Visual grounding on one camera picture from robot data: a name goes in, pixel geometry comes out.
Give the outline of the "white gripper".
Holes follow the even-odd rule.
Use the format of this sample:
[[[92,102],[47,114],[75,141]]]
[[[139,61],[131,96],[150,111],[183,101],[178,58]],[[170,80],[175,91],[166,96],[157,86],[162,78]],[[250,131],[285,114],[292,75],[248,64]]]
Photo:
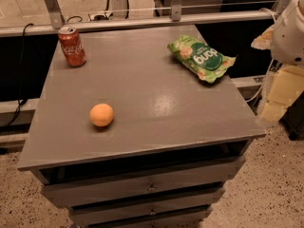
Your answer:
[[[274,26],[269,26],[252,43],[255,49],[270,49]],[[274,76],[267,96],[270,102],[261,101],[257,107],[256,122],[260,126],[273,126],[287,112],[297,98],[304,92],[304,67],[285,66]]]

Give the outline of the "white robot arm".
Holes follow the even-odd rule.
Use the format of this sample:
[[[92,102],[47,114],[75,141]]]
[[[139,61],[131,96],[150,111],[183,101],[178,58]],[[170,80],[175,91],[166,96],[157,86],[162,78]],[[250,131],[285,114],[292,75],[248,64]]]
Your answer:
[[[252,48],[269,49],[271,65],[260,88],[262,99],[257,107],[257,122],[277,123],[304,91],[304,0],[292,0],[275,22],[251,44]]]

